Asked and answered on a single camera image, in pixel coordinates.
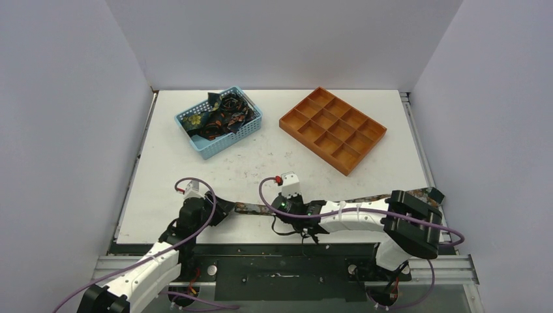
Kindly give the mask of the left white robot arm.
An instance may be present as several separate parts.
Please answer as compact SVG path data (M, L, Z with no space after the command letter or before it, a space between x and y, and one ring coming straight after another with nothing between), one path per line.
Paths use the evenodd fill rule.
M179 216L147 254L126 271L118 271L107 284L89 286L77 311L141 312L170 282L198 278L196 237L205 227L218 225L229 212L212 192L186 196Z

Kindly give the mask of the orange floral necktie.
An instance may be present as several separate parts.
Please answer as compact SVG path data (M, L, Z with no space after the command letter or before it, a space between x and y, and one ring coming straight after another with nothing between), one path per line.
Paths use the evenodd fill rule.
M438 208L442 205L445 195L435 187L426 187L413 190L407 190L406 193L411 194L412 196L420 199L421 201ZM362 198L354 198L345 200L346 203L354 202L374 202L382 200L385 198L390 198L391 193L380 194L375 196L367 196ZM235 213L244 214L244 215L265 215L271 216L274 215L272 211L266 208L264 205L254 204L254 203L243 203L235 202L233 207Z

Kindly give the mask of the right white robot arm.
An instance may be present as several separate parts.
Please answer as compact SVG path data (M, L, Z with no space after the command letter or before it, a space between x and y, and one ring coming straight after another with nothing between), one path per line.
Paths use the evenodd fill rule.
M378 244L368 270L386 279L406 260L433 260L438 256L442 215L433 206L403 190L373 201L346 202L287 198L279 194L270 209L281 221L309 237L339 231L386 234Z

